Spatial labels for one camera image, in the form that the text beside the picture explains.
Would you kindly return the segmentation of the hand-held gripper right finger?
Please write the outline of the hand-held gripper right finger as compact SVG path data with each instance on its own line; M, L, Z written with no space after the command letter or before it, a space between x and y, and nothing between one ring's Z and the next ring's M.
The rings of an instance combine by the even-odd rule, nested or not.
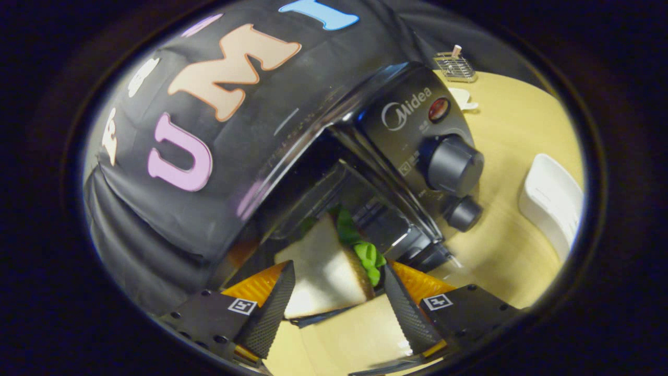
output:
M477 284L454 287L399 262L384 265L384 288L411 350L425 361L469 353L522 316Z

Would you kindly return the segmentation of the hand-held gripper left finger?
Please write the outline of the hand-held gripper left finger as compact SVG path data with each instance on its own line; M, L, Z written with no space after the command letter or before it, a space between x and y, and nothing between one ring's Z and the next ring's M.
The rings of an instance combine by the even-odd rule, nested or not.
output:
M160 321L222 359L261 364L269 355L295 281L294 263L288 260L223 292L195 293Z

